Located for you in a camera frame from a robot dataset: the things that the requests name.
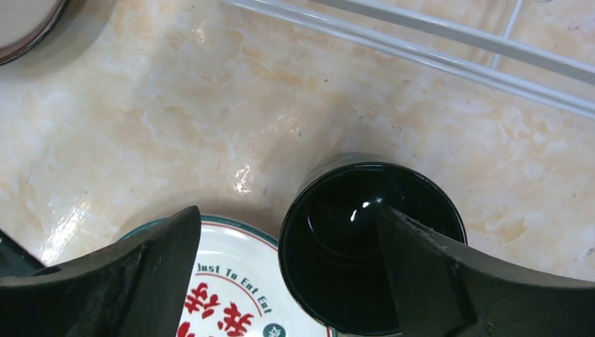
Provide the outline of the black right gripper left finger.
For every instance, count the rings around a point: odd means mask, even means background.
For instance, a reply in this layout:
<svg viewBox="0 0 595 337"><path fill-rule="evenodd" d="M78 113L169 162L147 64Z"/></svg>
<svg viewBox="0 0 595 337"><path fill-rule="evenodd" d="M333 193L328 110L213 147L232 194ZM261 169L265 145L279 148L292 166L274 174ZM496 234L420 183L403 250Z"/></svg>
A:
<svg viewBox="0 0 595 337"><path fill-rule="evenodd" d="M174 336L201 236L190 206L26 277L1 277L2 336Z"/></svg>

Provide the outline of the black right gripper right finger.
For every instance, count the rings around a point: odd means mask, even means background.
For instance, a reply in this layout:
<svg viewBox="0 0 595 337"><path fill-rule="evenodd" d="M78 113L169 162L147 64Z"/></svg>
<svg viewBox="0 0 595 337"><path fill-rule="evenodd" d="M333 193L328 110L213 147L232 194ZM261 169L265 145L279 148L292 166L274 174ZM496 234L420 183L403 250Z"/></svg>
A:
<svg viewBox="0 0 595 337"><path fill-rule="evenodd" d="M593 336L594 283L522 267L395 209L377 228L404 336Z"/></svg>

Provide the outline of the white printed plate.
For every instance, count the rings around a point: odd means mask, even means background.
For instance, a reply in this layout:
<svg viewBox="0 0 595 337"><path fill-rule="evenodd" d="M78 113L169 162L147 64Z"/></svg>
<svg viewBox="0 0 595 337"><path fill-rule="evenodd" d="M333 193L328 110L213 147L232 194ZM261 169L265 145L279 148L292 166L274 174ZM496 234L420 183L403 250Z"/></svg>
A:
<svg viewBox="0 0 595 337"><path fill-rule="evenodd" d="M294 301L277 254L266 232L203 215L177 336L337 336Z"/></svg>

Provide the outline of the dark green mug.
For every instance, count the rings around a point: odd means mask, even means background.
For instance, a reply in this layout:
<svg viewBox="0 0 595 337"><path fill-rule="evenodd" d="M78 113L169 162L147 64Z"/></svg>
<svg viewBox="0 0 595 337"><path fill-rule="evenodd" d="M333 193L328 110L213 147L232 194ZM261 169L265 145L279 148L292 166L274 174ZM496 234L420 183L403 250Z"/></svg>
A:
<svg viewBox="0 0 595 337"><path fill-rule="evenodd" d="M377 231L391 207L466 243L454 203L433 181L373 154L338 154L305 177L283 220L279 266L315 320L351 336L400 336Z"/></svg>

